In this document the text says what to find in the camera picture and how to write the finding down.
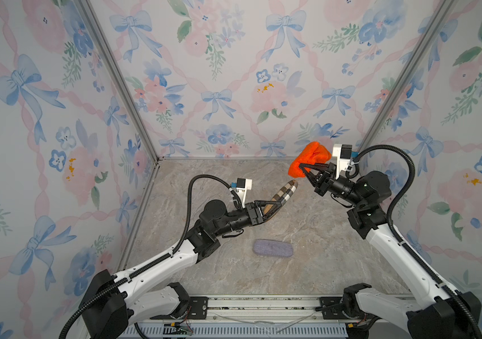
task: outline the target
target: orange sponge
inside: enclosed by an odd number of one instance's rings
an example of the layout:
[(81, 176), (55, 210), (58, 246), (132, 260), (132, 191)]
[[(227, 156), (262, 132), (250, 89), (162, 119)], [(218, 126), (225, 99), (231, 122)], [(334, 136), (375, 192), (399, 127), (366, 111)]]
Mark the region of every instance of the orange sponge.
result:
[(328, 150), (320, 145), (320, 143), (314, 141), (308, 144), (300, 155), (292, 162), (288, 175), (294, 178), (304, 177), (303, 171), (299, 168), (299, 164), (311, 164), (325, 163), (330, 160), (332, 155)]

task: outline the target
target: black motor joint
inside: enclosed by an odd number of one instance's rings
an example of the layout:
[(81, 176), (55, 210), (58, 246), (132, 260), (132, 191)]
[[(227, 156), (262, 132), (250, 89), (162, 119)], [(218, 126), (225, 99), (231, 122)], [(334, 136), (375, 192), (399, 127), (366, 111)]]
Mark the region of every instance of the black motor joint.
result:
[(363, 239), (370, 229), (386, 223), (386, 213), (380, 208), (380, 203), (392, 195), (386, 174), (372, 171), (353, 182), (343, 176), (335, 179), (336, 166), (333, 163), (300, 164), (299, 168), (311, 182), (314, 192), (320, 196), (330, 192), (333, 198), (352, 204), (346, 206), (352, 207), (347, 212), (348, 221)]

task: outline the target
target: purple sponge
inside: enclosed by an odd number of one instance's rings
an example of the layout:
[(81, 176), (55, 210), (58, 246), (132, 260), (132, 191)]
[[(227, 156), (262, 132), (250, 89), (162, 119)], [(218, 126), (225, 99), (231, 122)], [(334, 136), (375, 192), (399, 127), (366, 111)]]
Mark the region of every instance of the purple sponge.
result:
[(254, 242), (254, 253), (258, 255), (268, 255), (270, 257), (289, 258), (294, 254), (294, 249), (292, 245), (287, 242), (256, 239)]

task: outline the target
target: marble floor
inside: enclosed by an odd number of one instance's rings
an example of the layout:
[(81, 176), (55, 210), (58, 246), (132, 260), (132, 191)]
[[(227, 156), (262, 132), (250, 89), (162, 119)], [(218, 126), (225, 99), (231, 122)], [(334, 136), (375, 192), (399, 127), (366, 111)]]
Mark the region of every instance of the marble floor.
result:
[[(186, 217), (190, 179), (201, 173), (226, 182), (253, 180), (247, 201), (269, 200), (292, 178), (285, 160), (162, 160), (149, 206), (130, 252), (128, 267), (174, 244)], [(350, 227), (346, 209), (329, 196), (320, 197), (301, 178), (288, 203), (269, 222), (247, 227), (243, 235), (220, 239), (209, 258), (173, 275), (157, 286), (179, 281), (189, 294), (341, 294), (360, 282), (388, 294), (409, 293), (387, 261)], [(194, 225), (213, 199), (233, 209), (230, 193), (220, 183), (197, 180), (192, 192)], [(256, 239), (292, 244), (290, 258), (262, 257), (252, 250)]]

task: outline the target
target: metal frame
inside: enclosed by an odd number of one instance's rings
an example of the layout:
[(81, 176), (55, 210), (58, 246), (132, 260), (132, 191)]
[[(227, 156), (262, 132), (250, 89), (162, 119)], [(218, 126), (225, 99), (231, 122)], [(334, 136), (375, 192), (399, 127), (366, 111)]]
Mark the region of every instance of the metal frame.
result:
[(105, 39), (105, 34), (103, 33), (102, 26), (96, 19), (96, 15), (94, 9), (92, 8), (92, 5), (90, 4), (90, 1), (75, 0), (74, 3), (77, 7), (77, 10), (81, 13), (82, 20), (87, 26), (92, 39), (94, 40), (97, 48), (102, 55), (102, 59), (104, 60), (106, 68), (110, 72), (113, 81), (116, 83), (119, 89), (118, 96), (121, 97), (124, 105), (126, 106), (128, 114), (130, 115), (130, 118), (132, 118), (136, 130), (139, 133), (141, 140), (143, 141), (143, 145), (149, 152), (154, 163), (156, 163), (158, 161), (158, 155), (156, 153), (156, 150), (154, 149), (149, 137), (149, 133), (147, 132), (147, 129), (145, 128), (145, 125), (141, 120), (141, 116), (137, 112), (134, 100), (130, 95), (128, 85), (122, 77), (121, 69), (119, 68), (117, 61), (113, 57), (112, 49), (109, 46), (107, 40)]
[(407, 64), (403, 67), (403, 70), (397, 78), (396, 84), (390, 91), (388, 98), (382, 104), (379, 113), (367, 130), (367, 134), (358, 149), (359, 152), (368, 148), (373, 139), (377, 136), (380, 131), (380, 126), (384, 124), (387, 117), (390, 115), (390, 111), (394, 108), (397, 100), (400, 98), (403, 89), (405, 89), (411, 78), (414, 76), (414, 72), (416, 72), (422, 58), (424, 58), (426, 53), (429, 52), (430, 45), (436, 39), (457, 2), (458, 0), (442, 0), (435, 13), (433, 13), (433, 16), (427, 24), (425, 33), (414, 46), (411, 58), (409, 58)]

